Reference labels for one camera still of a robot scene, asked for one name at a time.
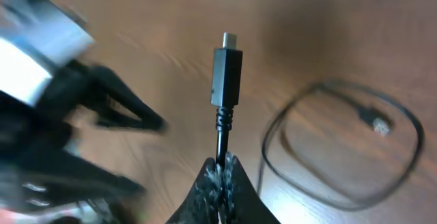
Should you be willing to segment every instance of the blurred background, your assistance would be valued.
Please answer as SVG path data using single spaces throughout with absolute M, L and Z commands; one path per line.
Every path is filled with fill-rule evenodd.
M 244 52 L 229 150 L 253 183 L 266 126 L 313 81 L 341 77 L 382 90 L 411 109 L 426 130 L 425 153 L 411 179 L 384 203 L 362 212 L 323 206 L 266 170 L 261 199 L 280 222 L 435 222 L 437 0 L 52 1 L 87 21 L 96 44 L 86 59 L 113 69 L 169 123 L 168 133 L 160 136 L 98 130 L 83 119 L 75 121 L 87 160 L 147 189 L 137 206 L 141 223 L 164 223 L 204 160 L 215 155 L 212 51 L 224 31 L 238 35 Z M 342 191 L 364 196 L 398 175 L 412 155 L 413 127 L 392 112 L 397 130 L 382 138 L 362 126 L 346 104 L 312 96 L 296 107 L 283 133 L 294 156 Z M 336 198 L 279 142 L 274 140 L 269 155 L 280 170 Z

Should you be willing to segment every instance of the brown wooden surface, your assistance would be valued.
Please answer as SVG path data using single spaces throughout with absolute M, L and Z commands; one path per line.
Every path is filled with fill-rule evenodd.
M 240 105 L 229 149 L 253 182 L 266 125 L 285 101 L 328 76 L 396 97 L 423 122 L 417 172 L 384 203 L 341 212 L 305 197 L 268 170 L 262 200 L 282 223 L 435 223 L 437 213 L 437 0 L 53 0 L 84 16 L 96 45 L 87 57 L 114 69 L 169 123 L 164 136 L 107 132 L 81 123 L 85 158 L 148 192 L 144 223 L 164 223 L 214 156 L 212 49 L 224 31 L 244 51 Z M 382 105 L 369 97 L 363 102 Z M 353 196 L 380 189 L 402 170 L 414 132 L 395 111 L 383 139 L 352 110 L 314 96 L 290 115 L 285 134 L 299 158 Z M 300 184 L 337 196 L 274 141 L 273 162 Z

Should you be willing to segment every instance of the black cable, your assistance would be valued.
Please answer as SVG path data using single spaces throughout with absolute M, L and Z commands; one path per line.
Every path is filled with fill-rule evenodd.
M 417 144 L 414 149 L 414 153 L 412 155 L 411 161 L 408 163 L 405 171 L 396 179 L 395 181 L 388 184 L 386 188 L 383 190 L 377 192 L 376 194 L 366 197 L 364 199 L 360 200 L 353 200 L 353 204 L 345 204 L 339 201 L 333 201 L 330 199 L 327 199 L 325 197 L 322 197 L 320 195 L 317 195 L 313 193 L 312 191 L 306 189 L 305 187 L 299 185 L 289 177 L 287 177 L 284 173 L 281 173 L 273 164 L 270 162 L 270 160 L 267 157 L 268 148 L 270 147 L 272 138 L 274 137 L 274 134 L 278 131 L 279 127 L 283 124 L 285 118 L 287 117 L 287 114 L 290 112 L 292 108 L 296 106 L 296 104 L 305 98 L 308 95 L 313 94 L 316 91 L 324 91 L 327 89 L 332 89 L 336 87 L 348 87 L 351 89 L 357 89 L 362 92 L 365 92 L 367 94 L 370 94 L 372 96 L 375 96 L 386 103 L 390 104 L 391 106 L 397 108 L 399 111 L 401 111 L 412 123 L 414 128 L 417 132 Z M 281 178 L 282 180 L 286 181 L 291 187 L 295 188 L 296 190 L 300 191 L 301 193 L 305 194 L 306 196 L 322 203 L 327 206 L 330 206 L 332 208 L 336 208 L 343 211 L 359 211 L 364 210 L 366 208 L 370 208 L 381 201 L 384 201 L 387 197 L 389 197 L 391 194 L 393 194 L 407 179 L 410 173 L 414 170 L 414 168 L 417 165 L 417 161 L 419 160 L 422 150 L 423 150 L 423 144 L 424 144 L 424 138 L 425 133 L 423 131 L 423 127 L 421 122 L 416 118 L 416 116 L 411 113 L 406 107 L 399 104 L 397 101 L 392 99 L 391 97 L 387 96 L 386 94 L 379 92 L 377 90 L 374 90 L 370 87 L 366 87 L 364 85 L 360 85 L 357 83 L 352 83 L 348 81 L 342 81 L 342 80 L 329 80 L 329 81 L 323 81 L 321 83 L 315 83 L 311 85 L 310 87 L 306 88 L 299 94 L 297 94 L 294 98 L 292 98 L 287 105 L 276 115 L 276 117 L 273 119 L 272 123 L 269 125 L 269 128 L 264 136 L 264 139 L 262 141 L 262 161 L 259 166 L 259 175 L 258 175 L 258 185 L 257 185 L 257 193 L 260 195 L 261 189 L 262 189 L 262 177 L 264 174 L 264 168 L 265 165 L 272 170 L 272 172 Z

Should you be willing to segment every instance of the cable cord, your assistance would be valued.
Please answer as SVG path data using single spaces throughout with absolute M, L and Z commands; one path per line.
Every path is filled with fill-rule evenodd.
M 290 177 L 286 176 L 284 173 L 280 172 L 269 160 L 267 157 L 268 148 L 270 147 L 270 144 L 272 142 L 272 138 L 276 135 L 279 128 L 283 125 L 287 114 L 296 106 L 296 104 L 301 101 L 303 98 L 314 94 L 315 92 L 324 91 L 324 90 L 332 90 L 333 88 L 339 88 L 339 87 L 347 87 L 350 89 L 359 90 L 362 92 L 365 92 L 366 94 L 369 94 L 371 96 L 374 96 L 376 98 L 379 98 L 389 105 L 395 107 L 397 110 L 401 111 L 412 123 L 414 126 L 416 132 L 417 132 L 417 143 L 416 147 L 414 149 L 414 153 L 412 155 L 412 158 L 408 165 L 406 166 L 405 171 L 394 181 L 392 181 L 390 184 L 388 184 L 384 189 L 381 191 L 378 191 L 377 193 L 373 194 L 370 197 L 362 198 L 362 199 L 351 199 L 351 204 L 347 204 L 340 201 L 333 201 L 331 199 L 325 198 L 321 195 L 318 195 L 309 189 L 301 186 L 297 182 L 293 181 Z M 264 168 L 267 165 L 267 167 L 275 174 L 277 177 L 281 178 L 282 180 L 286 181 L 291 187 L 295 188 L 296 190 L 300 191 L 304 195 L 322 203 L 327 206 L 330 206 L 332 208 L 336 208 L 338 210 L 348 211 L 348 212 L 355 212 L 359 210 L 364 210 L 367 208 L 370 208 L 382 201 L 384 201 L 386 198 L 388 198 L 391 194 L 393 194 L 407 179 L 408 176 L 412 171 L 414 171 L 417 162 L 421 156 L 421 153 L 423 151 L 423 144 L 424 144 L 424 131 L 421 122 L 416 118 L 416 116 L 411 113 L 406 107 L 399 104 L 397 101 L 392 99 L 390 96 L 379 92 L 377 90 L 374 90 L 370 87 L 360 85 L 357 83 L 352 83 L 348 81 L 342 81 L 342 80 L 328 80 L 328 81 L 322 81 L 320 83 L 315 83 L 310 85 L 308 88 L 303 90 L 302 92 L 298 93 L 296 96 L 294 96 L 287 105 L 274 117 L 272 123 L 269 125 L 268 130 L 263 138 L 262 141 L 262 160 L 259 165 L 259 174 L 258 174 L 258 181 L 257 181 L 257 193 L 258 195 L 261 195 L 262 190 L 262 178 L 264 175 Z

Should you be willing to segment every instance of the silver metal tip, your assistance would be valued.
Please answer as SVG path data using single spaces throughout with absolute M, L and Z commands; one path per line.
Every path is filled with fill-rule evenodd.
M 237 36 L 232 33 L 227 33 L 223 35 L 223 48 L 237 49 Z

